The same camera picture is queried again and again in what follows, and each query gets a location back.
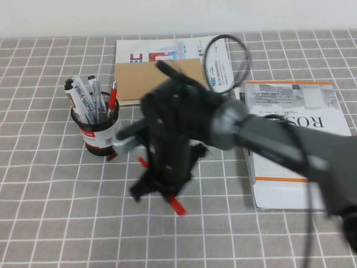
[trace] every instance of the red label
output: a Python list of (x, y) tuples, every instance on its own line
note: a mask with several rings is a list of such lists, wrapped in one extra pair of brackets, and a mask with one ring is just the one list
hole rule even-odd
[(91, 138), (95, 138), (95, 134), (92, 131), (86, 131), (86, 130), (82, 130), (81, 128), (79, 128), (80, 132), (82, 132), (84, 135), (91, 137)]
[(140, 53), (138, 58), (134, 58), (134, 54), (130, 54), (130, 60), (142, 60), (143, 54)]
[(149, 61), (156, 61), (157, 56), (167, 56), (165, 52), (149, 53)]

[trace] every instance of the white book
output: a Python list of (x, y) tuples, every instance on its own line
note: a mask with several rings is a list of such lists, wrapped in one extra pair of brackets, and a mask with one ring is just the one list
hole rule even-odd
[[(292, 125), (351, 135), (330, 83), (249, 81), (244, 91), (244, 101), (252, 114), (279, 114)], [(307, 208), (306, 178), (251, 151), (244, 150), (244, 154), (257, 207)], [(323, 209), (317, 184), (312, 184), (312, 191), (313, 207)]]

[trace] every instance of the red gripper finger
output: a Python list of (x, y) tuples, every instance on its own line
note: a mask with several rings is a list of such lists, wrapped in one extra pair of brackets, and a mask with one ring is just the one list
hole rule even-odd
[(111, 155), (107, 156), (107, 161), (109, 162), (111, 159), (113, 159), (114, 157), (116, 157), (118, 154), (116, 152), (112, 153)]
[(186, 214), (185, 208), (181, 205), (179, 201), (177, 201), (175, 197), (169, 197), (168, 202), (174, 209), (174, 211), (177, 213), (177, 215), (182, 216)]
[(146, 161), (144, 158), (139, 157), (138, 160), (139, 160), (140, 164), (141, 164), (144, 168), (147, 168), (147, 167), (148, 167), (147, 161)]

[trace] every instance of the white marker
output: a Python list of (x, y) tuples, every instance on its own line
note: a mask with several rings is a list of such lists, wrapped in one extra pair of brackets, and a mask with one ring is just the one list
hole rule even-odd
[(100, 102), (100, 96), (98, 95), (97, 96), (97, 103), (99, 104), (98, 107), (97, 107), (97, 115), (98, 115), (98, 119), (97, 119), (97, 122), (98, 123), (103, 123), (104, 122), (104, 116), (103, 116), (103, 113), (102, 113), (102, 103)]
[(94, 100), (97, 105), (96, 111), (95, 111), (95, 116), (97, 119), (97, 123), (100, 123), (100, 119), (102, 118), (102, 103), (100, 101), (100, 83), (99, 81), (93, 81), (93, 95), (94, 95)]
[(84, 102), (85, 106), (91, 111), (93, 114), (93, 118), (95, 118), (95, 107), (92, 100), (91, 95), (89, 94), (87, 88), (83, 84), (82, 80), (79, 76), (73, 78), (73, 86), (76, 89), (78, 95), (80, 95), (82, 101)]
[[(91, 76), (88, 77), (88, 83), (89, 83), (90, 87), (93, 89), (93, 94), (94, 94), (94, 88), (93, 88), (93, 82), (94, 81), (98, 81), (97, 78), (95, 78), (94, 75), (91, 75)], [(108, 109), (107, 109), (107, 105), (105, 104), (105, 101), (104, 101), (104, 98), (103, 98), (102, 94), (100, 94), (100, 100), (101, 100), (101, 103), (102, 103), (103, 112), (105, 114), (107, 114), (108, 113)]]
[(69, 102), (71, 103), (73, 112), (75, 113), (77, 119), (84, 124), (91, 122), (91, 113), (87, 115), (87, 108), (78, 96), (77, 91), (74, 89), (72, 79), (66, 80), (65, 91)]

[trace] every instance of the printed label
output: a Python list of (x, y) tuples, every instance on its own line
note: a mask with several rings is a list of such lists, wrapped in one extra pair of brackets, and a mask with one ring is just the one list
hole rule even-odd
[(73, 108), (76, 108), (76, 104), (75, 104), (75, 102), (73, 101), (72, 95), (71, 95), (70, 93), (67, 93), (66, 95), (67, 95), (67, 97), (68, 97), (69, 102), (71, 103), (71, 106), (72, 106)]
[(112, 137), (122, 128), (120, 119), (118, 119), (114, 125), (103, 131), (86, 131), (79, 128), (84, 142), (93, 148), (103, 149), (112, 144)]

